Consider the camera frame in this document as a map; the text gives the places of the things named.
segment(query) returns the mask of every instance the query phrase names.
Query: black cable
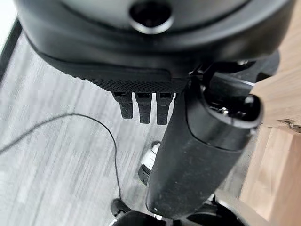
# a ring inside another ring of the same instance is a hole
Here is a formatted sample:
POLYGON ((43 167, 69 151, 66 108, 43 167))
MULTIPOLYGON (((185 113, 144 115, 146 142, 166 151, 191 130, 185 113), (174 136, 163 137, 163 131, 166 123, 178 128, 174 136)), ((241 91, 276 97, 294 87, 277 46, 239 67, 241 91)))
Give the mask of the black cable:
POLYGON ((58 116, 55 116, 55 117, 50 118, 48 120, 42 121, 42 122, 36 124, 35 126, 33 126, 31 129, 29 129, 25 133, 23 133, 18 138, 16 138, 10 144, 6 145, 4 148, 0 149, 0 155, 4 154, 8 149, 10 149, 11 147, 13 147, 15 144, 17 144, 21 140, 23 140, 26 136, 28 136, 29 134, 31 134, 34 130, 36 130, 40 126, 43 126, 43 125, 48 124, 48 123, 50 123, 52 121, 55 121, 55 120, 58 120, 58 119, 61 119, 61 118, 65 118, 65 117, 68 117, 68 116, 80 116, 80 117, 84 117, 84 118, 87 118, 87 119, 91 119, 91 120, 93 120, 93 121, 101 124, 109 132, 109 134, 110 134, 110 136, 111 136, 111 138, 112 138, 112 140, 114 142, 114 148, 115 148, 114 164, 115 164, 116 180, 117 180, 117 185, 118 185, 118 190, 119 190, 119 198, 121 199, 121 188, 120 188, 118 169, 117 169, 117 146, 116 146, 116 141, 115 141, 114 136, 112 135, 111 131, 108 129, 108 127, 106 127, 103 123, 101 123, 97 119, 94 119, 94 118, 92 118, 90 116, 83 115, 83 114, 78 114, 78 113, 66 113, 66 114, 58 115, 58 116))

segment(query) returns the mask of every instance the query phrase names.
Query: black rubber foot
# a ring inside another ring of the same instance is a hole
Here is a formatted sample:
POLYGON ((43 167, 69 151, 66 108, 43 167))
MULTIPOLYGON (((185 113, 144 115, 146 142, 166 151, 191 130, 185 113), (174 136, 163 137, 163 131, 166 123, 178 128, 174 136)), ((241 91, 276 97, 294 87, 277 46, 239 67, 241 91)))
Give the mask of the black rubber foot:
POLYGON ((118 214, 125 214, 132 211, 121 199, 114 199, 111 203, 111 213, 117 217, 118 214))

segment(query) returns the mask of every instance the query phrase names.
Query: gray laminate floor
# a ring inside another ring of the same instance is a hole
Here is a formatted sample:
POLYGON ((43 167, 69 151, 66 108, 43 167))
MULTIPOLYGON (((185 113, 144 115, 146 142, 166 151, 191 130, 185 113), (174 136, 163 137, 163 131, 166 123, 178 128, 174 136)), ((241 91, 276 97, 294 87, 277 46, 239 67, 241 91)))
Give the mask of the gray laminate floor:
MULTIPOLYGON (((24 35, 18 41, 0 88, 0 147, 33 124, 61 113, 87 114, 112 131, 118 146, 122 197, 145 211, 145 186, 137 170, 145 151, 163 137, 166 126, 123 120, 111 94, 72 78, 43 62, 24 35)), ((45 125, 0 156, 1 226, 105 226, 118 196, 113 142, 88 119, 65 118, 45 125)), ((238 193, 252 148, 224 188, 238 193)))

